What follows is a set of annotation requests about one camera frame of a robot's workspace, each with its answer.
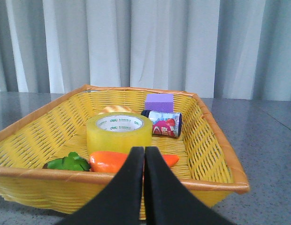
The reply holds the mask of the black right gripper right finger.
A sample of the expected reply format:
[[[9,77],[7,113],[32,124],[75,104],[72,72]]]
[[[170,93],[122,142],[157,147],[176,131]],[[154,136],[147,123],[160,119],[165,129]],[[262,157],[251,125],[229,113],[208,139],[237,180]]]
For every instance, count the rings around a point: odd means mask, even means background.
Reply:
[[[148,225],[232,225],[198,200],[170,170],[157,147],[145,148],[144,201]]]

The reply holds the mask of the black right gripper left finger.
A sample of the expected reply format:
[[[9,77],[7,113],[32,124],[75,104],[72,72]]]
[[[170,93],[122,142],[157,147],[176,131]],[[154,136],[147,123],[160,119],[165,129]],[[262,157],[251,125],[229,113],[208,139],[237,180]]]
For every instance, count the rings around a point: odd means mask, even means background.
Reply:
[[[58,225],[138,225],[144,148],[133,147],[114,178],[80,210]]]

